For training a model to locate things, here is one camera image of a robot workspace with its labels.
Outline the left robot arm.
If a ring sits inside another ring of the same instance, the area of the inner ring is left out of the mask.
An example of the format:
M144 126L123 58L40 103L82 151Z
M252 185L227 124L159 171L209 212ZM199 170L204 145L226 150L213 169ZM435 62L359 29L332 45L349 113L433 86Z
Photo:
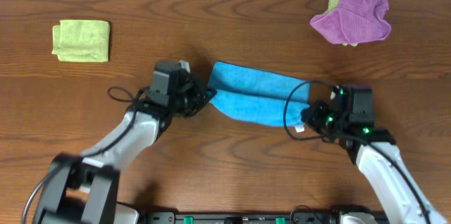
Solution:
M121 173L156 142L174 117L189 118L216 95L181 69L154 73L152 83L130 94L123 120L79 156L61 153L38 183L33 223L146 223L145 213L118 201Z

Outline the blue cloth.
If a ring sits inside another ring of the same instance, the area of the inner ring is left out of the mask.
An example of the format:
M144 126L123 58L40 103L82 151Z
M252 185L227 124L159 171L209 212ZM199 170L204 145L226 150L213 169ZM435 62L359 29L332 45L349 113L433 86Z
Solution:
M217 61L208 86L210 101L234 120L304 131L301 111L308 108L310 86L294 77Z

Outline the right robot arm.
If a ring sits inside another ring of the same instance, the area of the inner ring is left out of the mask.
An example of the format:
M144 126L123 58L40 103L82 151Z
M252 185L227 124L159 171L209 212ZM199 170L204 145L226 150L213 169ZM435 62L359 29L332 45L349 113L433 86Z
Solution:
M338 140L369 181L389 223L446 223L404 164L394 137L374 127L372 108L356 113L324 101L301 112L302 122L330 141Z

